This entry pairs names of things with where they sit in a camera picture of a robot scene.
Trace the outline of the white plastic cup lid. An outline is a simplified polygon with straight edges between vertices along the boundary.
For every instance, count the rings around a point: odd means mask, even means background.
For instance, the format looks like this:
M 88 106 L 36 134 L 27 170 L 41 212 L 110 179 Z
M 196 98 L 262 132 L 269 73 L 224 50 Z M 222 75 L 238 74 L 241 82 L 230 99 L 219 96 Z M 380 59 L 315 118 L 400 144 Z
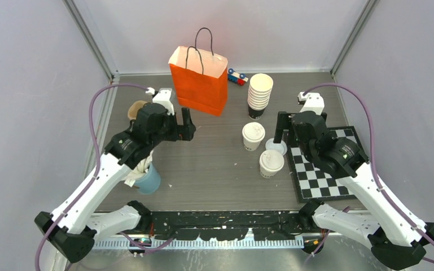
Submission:
M 250 142 L 262 141 L 265 134 L 265 128 L 258 122 L 247 123 L 242 128 L 243 138 Z

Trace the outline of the orange paper bag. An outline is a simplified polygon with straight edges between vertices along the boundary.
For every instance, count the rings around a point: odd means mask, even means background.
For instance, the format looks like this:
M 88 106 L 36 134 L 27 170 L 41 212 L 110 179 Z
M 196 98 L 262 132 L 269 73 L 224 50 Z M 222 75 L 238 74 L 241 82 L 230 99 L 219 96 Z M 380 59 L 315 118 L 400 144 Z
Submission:
M 221 116 L 228 95 L 226 57 L 213 51 L 210 35 L 210 51 L 197 46 L 178 46 L 168 64 L 180 105 L 213 116 Z

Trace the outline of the white paper coffee cup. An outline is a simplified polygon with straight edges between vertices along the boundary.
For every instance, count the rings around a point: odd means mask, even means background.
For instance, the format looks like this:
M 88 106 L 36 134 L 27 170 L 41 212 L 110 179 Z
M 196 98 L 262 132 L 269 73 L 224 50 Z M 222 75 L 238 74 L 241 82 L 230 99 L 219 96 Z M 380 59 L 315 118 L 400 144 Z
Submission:
M 262 139 L 250 139 L 247 137 L 243 137 L 243 145 L 244 148 L 248 151 L 255 151 L 258 149 L 261 144 Z

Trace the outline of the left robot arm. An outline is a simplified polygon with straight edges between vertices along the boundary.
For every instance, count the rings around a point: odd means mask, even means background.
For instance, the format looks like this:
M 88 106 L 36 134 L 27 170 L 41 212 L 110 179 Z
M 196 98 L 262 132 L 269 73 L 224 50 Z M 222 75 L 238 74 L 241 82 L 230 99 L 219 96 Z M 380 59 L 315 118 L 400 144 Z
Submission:
M 143 234 L 152 224 L 151 211 L 132 200 L 96 220 L 91 215 L 111 190 L 162 141 L 191 141 L 196 132 L 190 109 L 183 107 L 181 125 L 159 103 L 146 103 L 127 130 L 115 134 L 80 186 L 51 213 L 40 212 L 34 222 L 70 263 L 81 261 L 95 242 L 126 230 Z

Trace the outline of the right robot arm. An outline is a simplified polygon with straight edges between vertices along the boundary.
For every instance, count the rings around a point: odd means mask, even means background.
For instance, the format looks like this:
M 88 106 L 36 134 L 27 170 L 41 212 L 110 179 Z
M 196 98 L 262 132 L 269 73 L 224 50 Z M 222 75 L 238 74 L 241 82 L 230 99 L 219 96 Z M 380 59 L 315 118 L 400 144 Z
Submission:
M 337 232 L 367 247 L 386 267 L 402 270 L 419 264 L 425 246 L 434 241 L 434 222 L 412 214 L 372 173 L 372 164 L 360 146 L 338 138 L 327 128 L 326 115 L 313 111 L 277 115 L 275 142 L 288 131 L 287 142 L 297 147 L 305 161 L 339 181 L 371 212 L 366 220 L 332 208 L 319 199 L 308 201 L 299 210 L 300 226 Z

